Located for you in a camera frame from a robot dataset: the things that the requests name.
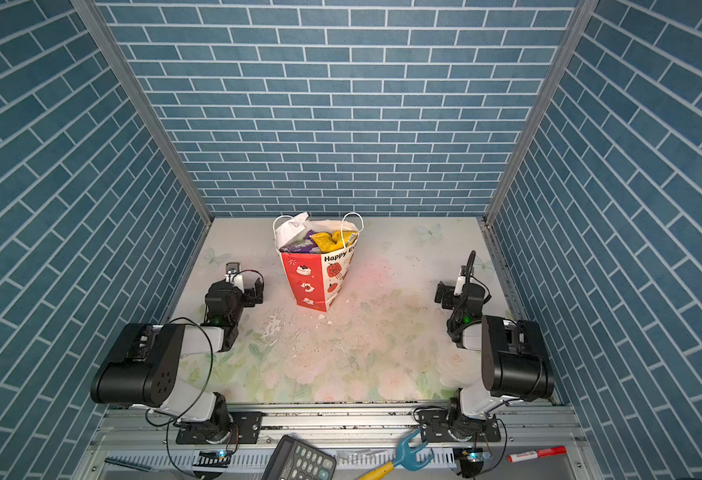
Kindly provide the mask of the purple snack packet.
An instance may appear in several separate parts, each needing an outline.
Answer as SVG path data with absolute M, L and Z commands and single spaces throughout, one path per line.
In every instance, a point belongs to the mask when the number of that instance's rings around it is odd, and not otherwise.
M 322 250 L 312 238 L 315 234 L 315 231 L 308 230 L 303 237 L 297 238 L 281 247 L 280 251 L 297 254 L 320 254 Z

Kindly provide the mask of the red white paper gift bag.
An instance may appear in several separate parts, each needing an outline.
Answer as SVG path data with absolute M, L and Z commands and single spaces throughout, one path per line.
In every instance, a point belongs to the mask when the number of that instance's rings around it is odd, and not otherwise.
M 275 247 L 296 303 L 302 307 L 326 312 L 335 300 L 353 259 L 358 239 L 364 231 L 364 219 L 350 212 L 340 220 L 313 220 L 303 212 L 296 216 L 281 215 L 273 224 Z M 281 252 L 280 248 L 303 237 L 308 230 L 316 233 L 356 231 L 358 238 L 342 250 L 320 254 Z

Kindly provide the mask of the yellow snack packet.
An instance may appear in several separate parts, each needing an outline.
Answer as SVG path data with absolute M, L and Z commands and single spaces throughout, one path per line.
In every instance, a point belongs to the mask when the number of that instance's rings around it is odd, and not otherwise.
M 358 238 L 356 231 L 319 232 L 309 236 L 321 253 L 330 253 L 351 246 Z

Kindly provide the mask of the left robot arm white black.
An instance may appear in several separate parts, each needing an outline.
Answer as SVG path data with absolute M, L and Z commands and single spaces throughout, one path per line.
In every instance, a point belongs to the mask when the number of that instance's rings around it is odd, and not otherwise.
M 224 280 L 210 286 L 200 323 L 178 317 L 165 325 L 126 325 L 95 374 L 92 400 L 166 416 L 166 421 L 151 424 L 177 428 L 179 445 L 256 443 L 263 415 L 230 412 L 224 395 L 206 385 L 212 380 L 215 355 L 232 349 L 243 311 L 262 303 L 263 296 L 262 274 L 240 271 L 234 264 Z M 178 377 L 181 361 L 197 354 L 210 360 L 201 387 Z

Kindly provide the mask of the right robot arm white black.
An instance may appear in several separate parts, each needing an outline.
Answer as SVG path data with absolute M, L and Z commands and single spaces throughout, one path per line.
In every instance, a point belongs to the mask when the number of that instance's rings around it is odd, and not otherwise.
M 490 294 L 481 283 L 437 284 L 435 302 L 451 312 L 446 321 L 450 340 L 460 349 L 478 352 L 480 377 L 450 399 L 444 427 L 458 441 L 495 442 L 500 438 L 496 415 L 514 402 L 547 399 L 555 375 L 536 322 L 486 315 Z

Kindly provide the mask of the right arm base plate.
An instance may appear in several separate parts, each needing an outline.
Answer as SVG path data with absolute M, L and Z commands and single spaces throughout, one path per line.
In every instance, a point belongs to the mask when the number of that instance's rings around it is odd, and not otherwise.
M 421 429 L 421 440 L 431 443 L 446 442 L 499 442 L 498 423 L 477 420 L 444 407 L 418 407 L 412 412 Z

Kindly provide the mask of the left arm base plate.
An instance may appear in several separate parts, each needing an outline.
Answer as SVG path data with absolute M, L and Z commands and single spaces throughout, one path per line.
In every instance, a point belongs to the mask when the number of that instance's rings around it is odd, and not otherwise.
M 255 444 L 258 441 L 264 414 L 258 411 L 229 412 L 222 422 L 215 418 L 205 422 L 185 422 L 178 424 L 176 443 L 178 445 L 218 445 L 233 446 Z

